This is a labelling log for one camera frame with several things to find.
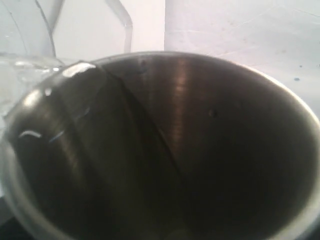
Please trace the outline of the stainless steel cup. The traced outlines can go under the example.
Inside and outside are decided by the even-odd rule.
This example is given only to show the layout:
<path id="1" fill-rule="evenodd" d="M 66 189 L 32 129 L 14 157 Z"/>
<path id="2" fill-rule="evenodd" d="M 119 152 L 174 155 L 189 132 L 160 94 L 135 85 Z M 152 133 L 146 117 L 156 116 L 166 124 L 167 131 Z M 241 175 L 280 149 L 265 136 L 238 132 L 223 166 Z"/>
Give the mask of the stainless steel cup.
<path id="1" fill-rule="evenodd" d="M 281 82 L 223 59 L 79 61 L 4 116 L 0 181 L 38 240 L 306 240 L 320 122 Z"/>

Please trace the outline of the clear measuring cup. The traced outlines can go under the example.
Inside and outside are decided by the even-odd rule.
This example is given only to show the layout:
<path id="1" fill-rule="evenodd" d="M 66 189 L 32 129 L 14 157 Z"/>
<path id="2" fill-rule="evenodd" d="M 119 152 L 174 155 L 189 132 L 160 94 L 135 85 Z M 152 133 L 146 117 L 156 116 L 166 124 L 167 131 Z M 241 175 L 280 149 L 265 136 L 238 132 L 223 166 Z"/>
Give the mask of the clear measuring cup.
<path id="1" fill-rule="evenodd" d="M 56 58 L 51 29 L 36 0 L 0 2 L 0 117 L 64 63 Z"/>

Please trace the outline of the frosted translucent plastic cup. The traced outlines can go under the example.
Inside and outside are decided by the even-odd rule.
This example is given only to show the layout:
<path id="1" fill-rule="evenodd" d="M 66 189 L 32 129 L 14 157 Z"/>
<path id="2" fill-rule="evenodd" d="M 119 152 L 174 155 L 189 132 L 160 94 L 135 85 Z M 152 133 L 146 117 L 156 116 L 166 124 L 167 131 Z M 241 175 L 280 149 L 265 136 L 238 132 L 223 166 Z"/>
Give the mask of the frosted translucent plastic cup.
<path id="1" fill-rule="evenodd" d="M 123 11 L 119 0 L 65 0 L 53 31 L 55 55 L 95 60 L 128 52 Z"/>

